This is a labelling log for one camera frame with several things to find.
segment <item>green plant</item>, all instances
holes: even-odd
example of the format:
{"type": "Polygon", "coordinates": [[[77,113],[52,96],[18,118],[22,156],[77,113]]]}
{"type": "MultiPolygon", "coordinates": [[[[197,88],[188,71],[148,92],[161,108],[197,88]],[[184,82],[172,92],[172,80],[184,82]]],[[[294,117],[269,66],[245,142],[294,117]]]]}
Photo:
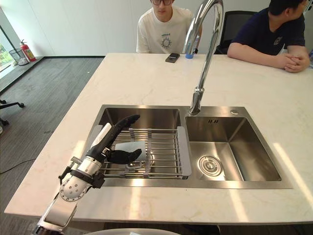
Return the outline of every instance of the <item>green plant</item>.
{"type": "Polygon", "coordinates": [[[12,56],[5,50],[3,45],[0,43],[0,63],[6,64],[13,60],[12,56]]]}

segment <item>white marble countertop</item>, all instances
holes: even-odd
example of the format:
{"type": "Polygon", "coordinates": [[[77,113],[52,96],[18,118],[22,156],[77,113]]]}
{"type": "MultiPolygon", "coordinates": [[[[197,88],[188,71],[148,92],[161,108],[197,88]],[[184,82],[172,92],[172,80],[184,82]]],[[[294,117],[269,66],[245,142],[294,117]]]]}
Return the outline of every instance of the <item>white marble countertop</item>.
{"type": "MultiPolygon", "coordinates": [[[[25,176],[5,213],[40,217],[58,175],[80,156],[103,104],[191,102],[204,55],[175,64],[165,54],[108,54],[25,176]]],[[[102,187],[79,202],[74,220],[212,224],[313,221],[313,70],[287,73],[214,56],[202,106],[244,106],[293,189],[102,187]]]]}

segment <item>graphic print t-shirt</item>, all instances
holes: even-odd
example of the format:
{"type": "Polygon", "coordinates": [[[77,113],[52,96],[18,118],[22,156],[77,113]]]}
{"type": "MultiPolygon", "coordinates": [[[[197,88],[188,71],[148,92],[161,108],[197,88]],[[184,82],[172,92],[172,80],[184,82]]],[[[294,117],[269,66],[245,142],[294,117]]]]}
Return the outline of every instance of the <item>graphic print t-shirt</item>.
{"type": "Polygon", "coordinates": [[[157,19],[153,8],[138,21],[138,53],[182,53],[185,38],[192,20],[188,9],[172,6],[173,16],[168,22],[157,19]]]}

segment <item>kitchen faucet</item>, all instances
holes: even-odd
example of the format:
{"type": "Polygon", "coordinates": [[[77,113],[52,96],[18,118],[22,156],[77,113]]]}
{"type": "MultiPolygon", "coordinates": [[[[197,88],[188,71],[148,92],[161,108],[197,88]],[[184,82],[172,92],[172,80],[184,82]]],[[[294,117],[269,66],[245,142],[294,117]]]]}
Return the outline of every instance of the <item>kitchen faucet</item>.
{"type": "Polygon", "coordinates": [[[189,113],[191,115],[196,115],[200,112],[200,108],[201,108],[200,103],[201,103],[201,99],[204,93],[204,88],[203,88],[204,82],[205,82],[206,75],[210,67],[211,58],[216,48],[216,42],[217,42],[221,27],[222,27],[223,14],[224,14],[223,0],[204,0],[201,3],[195,17],[193,18],[190,24],[190,27],[186,36],[186,40],[185,40],[185,45],[183,48],[183,53],[186,53],[186,54],[193,53],[193,50],[196,46],[195,40],[199,33],[199,29],[202,25],[202,22],[205,16],[209,12],[209,10],[212,8],[212,6],[214,7],[214,10],[215,10],[213,35],[211,38],[208,53],[205,58],[200,81],[198,83],[198,86],[195,88],[195,91],[193,94],[192,103],[189,109],[189,113]]]}

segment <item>black phone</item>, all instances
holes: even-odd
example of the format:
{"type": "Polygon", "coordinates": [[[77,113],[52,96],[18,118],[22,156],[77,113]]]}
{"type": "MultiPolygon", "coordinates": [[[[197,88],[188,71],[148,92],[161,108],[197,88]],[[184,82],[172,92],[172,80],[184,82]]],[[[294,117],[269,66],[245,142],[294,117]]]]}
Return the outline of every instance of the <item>black phone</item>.
{"type": "Polygon", "coordinates": [[[166,58],[165,61],[169,63],[175,63],[179,57],[180,57],[179,54],[172,53],[169,55],[169,57],[166,58]]]}

